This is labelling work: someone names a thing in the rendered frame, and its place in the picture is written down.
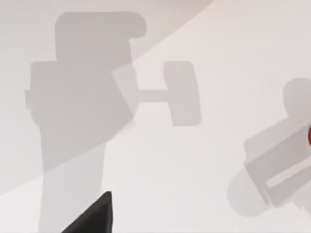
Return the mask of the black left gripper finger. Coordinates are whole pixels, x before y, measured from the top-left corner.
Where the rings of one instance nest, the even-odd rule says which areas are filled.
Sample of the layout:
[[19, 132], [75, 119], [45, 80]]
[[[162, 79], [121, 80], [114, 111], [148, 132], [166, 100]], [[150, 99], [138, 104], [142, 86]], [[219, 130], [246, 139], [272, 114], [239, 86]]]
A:
[[112, 233], [112, 192], [106, 191], [61, 233]]

